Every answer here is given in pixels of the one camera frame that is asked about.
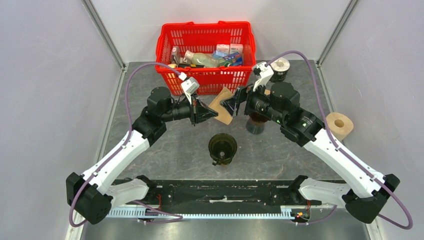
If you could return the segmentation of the black wrapped paper roll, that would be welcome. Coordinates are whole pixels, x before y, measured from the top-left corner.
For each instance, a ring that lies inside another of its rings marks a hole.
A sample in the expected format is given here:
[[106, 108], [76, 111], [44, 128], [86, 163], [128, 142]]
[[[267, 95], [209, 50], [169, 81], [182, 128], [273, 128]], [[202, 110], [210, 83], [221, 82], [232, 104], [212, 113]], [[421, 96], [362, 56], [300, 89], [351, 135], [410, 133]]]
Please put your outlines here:
[[270, 81], [272, 83], [283, 82], [290, 69], [290, 62], [286, 58], [280, 57], [277, 60], [273, 61], [270, 66], [273, 70], [273, 75]]

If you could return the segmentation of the brown dripper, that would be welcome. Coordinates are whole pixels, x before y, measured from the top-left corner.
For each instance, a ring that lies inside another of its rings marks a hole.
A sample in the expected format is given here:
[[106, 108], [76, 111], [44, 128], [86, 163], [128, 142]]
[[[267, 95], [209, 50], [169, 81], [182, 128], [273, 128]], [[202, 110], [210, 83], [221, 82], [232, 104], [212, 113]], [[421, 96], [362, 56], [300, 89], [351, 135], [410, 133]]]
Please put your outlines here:
[[261, 115], [261, 114], [258, 114], [258, 113], [255, 113], [255, 112], [252, 112], [249, 115], [249, 117], [251, 118], [252, 121], [254, 121], [256, 123], [266, 123], [267, 121], [269, 121], [268, 117]]

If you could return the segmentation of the white pink carton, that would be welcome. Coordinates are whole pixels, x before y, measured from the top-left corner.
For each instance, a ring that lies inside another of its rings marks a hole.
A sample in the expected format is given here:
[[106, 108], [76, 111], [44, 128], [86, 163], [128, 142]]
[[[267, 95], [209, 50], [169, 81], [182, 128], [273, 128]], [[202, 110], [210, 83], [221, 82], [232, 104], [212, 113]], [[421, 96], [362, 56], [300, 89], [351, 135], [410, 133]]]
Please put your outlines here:
[[230, 54], [230, 45], [229, 44], [217, 44], [216, 45], [216, 50], [218, 51], [218, 52], [222, 52], [222, 53], [224, 53], [224, 54], [226, 54], [226, 55], [229, 55]]
[[244, 45], [239, 43], [231, 43], [229, 45], [229, 54], [239, 53], [242, 54], [244, 50]]

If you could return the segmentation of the red plastic shopping basket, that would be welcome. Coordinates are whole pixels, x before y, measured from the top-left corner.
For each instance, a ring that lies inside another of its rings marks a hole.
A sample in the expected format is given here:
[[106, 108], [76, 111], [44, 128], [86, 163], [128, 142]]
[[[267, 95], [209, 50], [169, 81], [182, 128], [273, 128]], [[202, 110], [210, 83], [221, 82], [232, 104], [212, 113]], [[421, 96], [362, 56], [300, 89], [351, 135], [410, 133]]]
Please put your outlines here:
[[179, 56], [186, 51], [212, 54], [217, 44], [242, 44], [242, 65], [219, 68], [182, 68], [189, 77], [194, 77], [200, 87], [198, 95], [217, 95], [222, 88], [234, 92], [245, 86], [256, 64], [256, 43], [251, 24], [247, 21], [219, 21], [217, 23], [167, 23], [161, 28], [156, 44], [156, 61], [168, 65], [172, 59], [172, 48], [179, 47]]

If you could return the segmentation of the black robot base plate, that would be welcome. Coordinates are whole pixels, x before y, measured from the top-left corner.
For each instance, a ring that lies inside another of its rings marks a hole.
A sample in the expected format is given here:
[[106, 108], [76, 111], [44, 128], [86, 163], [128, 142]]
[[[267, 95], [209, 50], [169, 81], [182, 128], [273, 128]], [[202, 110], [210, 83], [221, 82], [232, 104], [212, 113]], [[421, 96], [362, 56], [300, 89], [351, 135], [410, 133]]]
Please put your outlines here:
[[281, 206], [308, 204], [291, 180], [152, 180], [140, 201], [174, 214], [277, 214]]

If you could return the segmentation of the clear plastic bottle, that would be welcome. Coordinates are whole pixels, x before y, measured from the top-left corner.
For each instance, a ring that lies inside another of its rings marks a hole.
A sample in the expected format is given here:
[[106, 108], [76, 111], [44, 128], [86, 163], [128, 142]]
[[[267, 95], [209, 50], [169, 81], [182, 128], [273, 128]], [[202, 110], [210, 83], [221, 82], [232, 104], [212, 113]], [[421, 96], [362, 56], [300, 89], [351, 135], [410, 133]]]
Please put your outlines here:
[[194, 65], [201, 65], [206, 68], [218, 68], [220, 66], [219, 61], [210, 55], [202, 52], [192, 52], [187, 50], [184, 57]]

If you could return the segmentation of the blue green box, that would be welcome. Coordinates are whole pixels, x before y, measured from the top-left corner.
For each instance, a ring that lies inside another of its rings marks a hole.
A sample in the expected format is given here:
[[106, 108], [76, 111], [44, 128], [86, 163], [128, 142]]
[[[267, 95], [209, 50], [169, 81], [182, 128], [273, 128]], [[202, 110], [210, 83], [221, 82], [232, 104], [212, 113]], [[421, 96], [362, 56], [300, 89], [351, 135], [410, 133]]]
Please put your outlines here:
[[238, 67], [243, 65], [243, 57], [239, 52], [225, 54], [221, 51], [214, 51], [212, 57], [218, 61], [219, 67]]

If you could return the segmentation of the dark dripper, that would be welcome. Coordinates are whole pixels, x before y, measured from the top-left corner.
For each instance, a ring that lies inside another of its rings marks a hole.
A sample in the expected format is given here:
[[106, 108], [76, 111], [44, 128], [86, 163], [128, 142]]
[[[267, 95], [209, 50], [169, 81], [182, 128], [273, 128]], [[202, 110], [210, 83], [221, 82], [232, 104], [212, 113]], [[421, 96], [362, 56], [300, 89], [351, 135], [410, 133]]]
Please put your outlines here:
[[235, 138], [227, 133], [214, 135], [208, 143], [209, 155], [213, 166], [229, 165], [238, 149]]

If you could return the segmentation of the small grey pouch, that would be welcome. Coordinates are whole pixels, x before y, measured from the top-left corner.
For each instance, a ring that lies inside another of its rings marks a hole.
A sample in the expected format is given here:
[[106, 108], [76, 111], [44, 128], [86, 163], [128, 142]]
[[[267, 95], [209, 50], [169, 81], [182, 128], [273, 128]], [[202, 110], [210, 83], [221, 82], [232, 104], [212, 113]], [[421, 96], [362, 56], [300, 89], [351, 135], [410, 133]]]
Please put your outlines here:
[[171, 64], [178, 65], [180, 63], [180, 47], [175, 45], [171, 49]]

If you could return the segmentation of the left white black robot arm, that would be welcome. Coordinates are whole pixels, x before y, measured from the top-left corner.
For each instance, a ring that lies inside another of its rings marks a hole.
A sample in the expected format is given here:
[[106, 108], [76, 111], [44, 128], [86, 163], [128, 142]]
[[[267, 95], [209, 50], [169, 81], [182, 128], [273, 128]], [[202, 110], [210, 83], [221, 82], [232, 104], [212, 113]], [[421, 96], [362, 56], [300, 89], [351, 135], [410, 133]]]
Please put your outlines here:
[[141, 153], [151, 147], [167, 130], [166, 123], [189, 119], [192, 125], [218, 116], [193, 94], [175, 101], [168, 88], [154, 88], [147, 105], [130, 126], [123, 139], [98, 163], [82, 174], [71, 173], [65, 181], [70, 213], [77, 212], [92, 225], [123, 204], [141, 200], [152, 204], [157, 198], [153, 183], [144, 176], [118, 185], [121, 172]]

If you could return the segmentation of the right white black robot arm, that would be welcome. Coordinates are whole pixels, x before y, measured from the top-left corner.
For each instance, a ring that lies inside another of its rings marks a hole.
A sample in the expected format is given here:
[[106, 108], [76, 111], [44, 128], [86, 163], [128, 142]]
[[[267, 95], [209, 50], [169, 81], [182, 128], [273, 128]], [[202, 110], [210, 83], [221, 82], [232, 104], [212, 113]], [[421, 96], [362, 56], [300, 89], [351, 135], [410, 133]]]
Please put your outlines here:
[[300, 107], [300, 93], [288, 82], [278, 82], [265, 93], [263, 86], [253, 90], [239, 86], [234, 95], [220, 105], [235, 117], [241, 103], [244, 114], [256, 114], [279, 124], [281, 133], [290, 141], [313, 153], [333, 169], [344, 183], [315, 180], [300, 175], [289, 186], [289, 200], [300, 205], [306, 200], [344, 207], [357, 220], [370, 224], [390, 198], [400, 180], [394, 174], [384, 175], [360, 159], [353, 163], [346, 150], [326, 131], [322, 120]]

